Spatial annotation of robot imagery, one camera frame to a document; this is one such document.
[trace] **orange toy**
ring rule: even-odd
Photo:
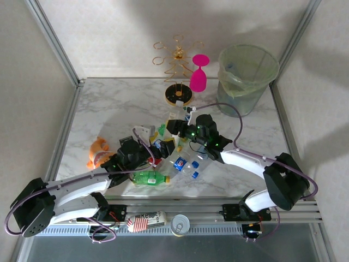
[[[97,140],[89,148],[88,168],[97,168],[107,162],[115,152],[108,151],[109,145],[104,138],[97,136]]]

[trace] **white marble surface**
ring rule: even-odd
[[[207,88],[195,94],[191,105],[215,102],[217,80],[208,80]],[[168,86],[163,79],[87,79],[65,147],[57,179],[88,171],[88,150],[96,137],[105,138],[114,151],[119,139],[132,134],[135,125],[159,126],[171,106],[165,101]],[[211,114],[223,136],[233,139],[239,120],[222,114],[217,107],[202,110]],[[286,144],[267,89],[249,115],[243,118],[244,129],[238,145],[266,156],[286,152]],[[108,195],[164,197],[238,197],[249,190],[265,189],[264,181],[236,166],[213,162],[197,179],[177,174],[169,184],[134,186],[130,181],[108,190]]]

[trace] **trash bin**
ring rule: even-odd
[[[229,103],[246,116],[279,72],[279,63],[267,50],[255,45],[233,45],[218,58],[217,102]],[[226,115],[238,117],[229,106],[219,106]]]

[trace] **blue cap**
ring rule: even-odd
[[[197,176],[198,176],[198,172],[194,172],[194,173],[192,174],[192,177],[193,177],[193,178],[197,178]]]
[[[193,168],[198,168],[198,166],[199,166],[197,161],[193,161],[191,165]]]

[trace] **soda can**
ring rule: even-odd
[[[181,237],[190,229],[189,219],[184,215],[176,215],[171,220],[171,231],[175,236]]]

